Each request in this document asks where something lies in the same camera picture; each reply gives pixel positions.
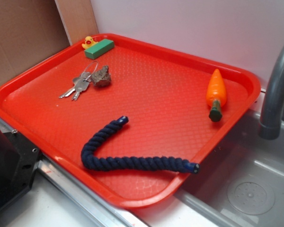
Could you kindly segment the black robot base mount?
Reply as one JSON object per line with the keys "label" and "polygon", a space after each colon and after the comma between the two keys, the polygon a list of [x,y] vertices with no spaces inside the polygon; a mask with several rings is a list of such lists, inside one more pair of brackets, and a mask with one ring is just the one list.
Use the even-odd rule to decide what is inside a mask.
{"label": "black robot base mount", "polygon": [[0,212],[31,190],[40,156],[22,133],[0,130]]}

